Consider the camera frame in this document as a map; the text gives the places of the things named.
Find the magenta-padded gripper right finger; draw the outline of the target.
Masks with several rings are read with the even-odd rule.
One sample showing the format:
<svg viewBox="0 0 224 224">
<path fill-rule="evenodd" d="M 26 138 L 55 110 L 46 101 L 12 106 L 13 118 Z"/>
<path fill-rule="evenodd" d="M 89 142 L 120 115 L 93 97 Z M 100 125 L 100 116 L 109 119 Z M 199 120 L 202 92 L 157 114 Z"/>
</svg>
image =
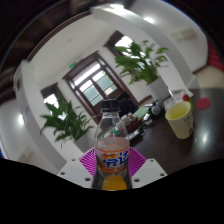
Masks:
<svg viewBox="0 0 224 224">
<path fill-rule="evenodd" d="M 128 170 L 133 188 L 143 187 L 167 175 L 154 158 L 147 159 L 134 148 L 129 153 Z"/>
</svg>

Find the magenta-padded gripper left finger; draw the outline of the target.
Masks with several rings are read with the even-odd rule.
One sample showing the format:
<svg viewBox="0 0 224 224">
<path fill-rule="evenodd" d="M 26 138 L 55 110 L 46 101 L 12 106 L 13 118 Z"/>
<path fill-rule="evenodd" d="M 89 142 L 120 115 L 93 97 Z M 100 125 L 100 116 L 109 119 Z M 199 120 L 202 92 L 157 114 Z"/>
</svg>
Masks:
<svg viewBox="0 0 224 224">
<path fill-rule="evenodd" d="M 96 172 L 95 150 L 91 148 L 81 157 L 67 162 L 57 175 L 81 187 L 91 188 Z"/>
</svg>

